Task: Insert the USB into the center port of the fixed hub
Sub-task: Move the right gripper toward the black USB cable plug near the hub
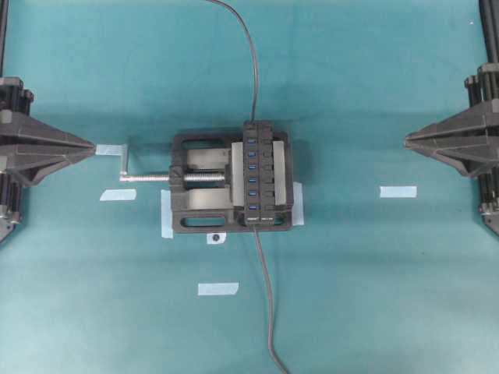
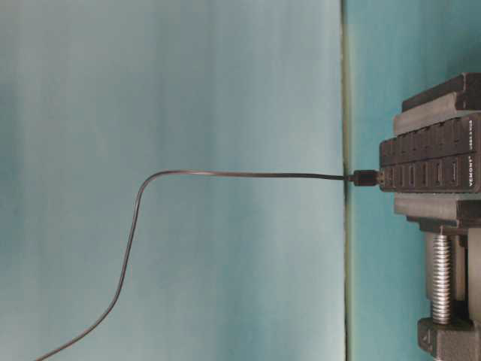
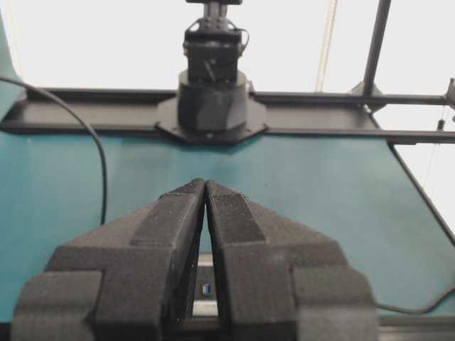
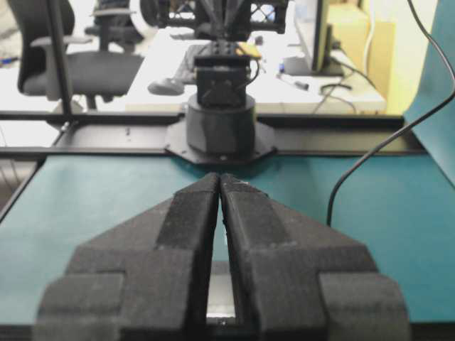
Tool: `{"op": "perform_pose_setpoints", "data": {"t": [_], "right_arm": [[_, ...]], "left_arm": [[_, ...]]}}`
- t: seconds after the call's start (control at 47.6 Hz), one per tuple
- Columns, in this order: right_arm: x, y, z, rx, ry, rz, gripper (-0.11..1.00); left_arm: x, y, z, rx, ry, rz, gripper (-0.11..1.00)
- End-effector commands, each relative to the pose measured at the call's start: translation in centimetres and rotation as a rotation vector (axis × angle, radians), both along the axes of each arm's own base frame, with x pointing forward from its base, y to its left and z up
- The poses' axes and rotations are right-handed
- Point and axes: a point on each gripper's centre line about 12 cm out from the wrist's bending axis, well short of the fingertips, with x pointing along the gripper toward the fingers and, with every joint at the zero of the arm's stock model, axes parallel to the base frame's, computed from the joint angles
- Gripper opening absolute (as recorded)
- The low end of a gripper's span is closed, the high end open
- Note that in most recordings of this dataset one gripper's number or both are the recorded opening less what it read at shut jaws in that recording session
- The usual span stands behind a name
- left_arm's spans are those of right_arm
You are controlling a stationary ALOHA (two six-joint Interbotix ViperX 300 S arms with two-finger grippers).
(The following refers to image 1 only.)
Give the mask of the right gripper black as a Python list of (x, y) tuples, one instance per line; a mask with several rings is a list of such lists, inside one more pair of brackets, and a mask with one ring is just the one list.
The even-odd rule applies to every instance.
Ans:
[[(405, 137), (405, 148), (452, 166), (461, 176), (478, 180), (478, 211), (484, 225), (498, 235), (498, 154), (490, 141), (498, 139), (498, 64), (483, 64), (477, 74), (465, 80), (470, 108), (412, 132)], [(410, 144), (434, 137), (478, 132), (482, 146), (440, 148)]]

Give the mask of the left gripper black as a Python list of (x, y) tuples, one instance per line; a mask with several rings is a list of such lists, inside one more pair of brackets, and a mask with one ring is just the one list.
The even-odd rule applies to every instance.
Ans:
[(30, 117), (33, 100), (19, 77), (1, 78), (1, 242), (22, 221), (24, 186), (95, 155), (92, 142)]

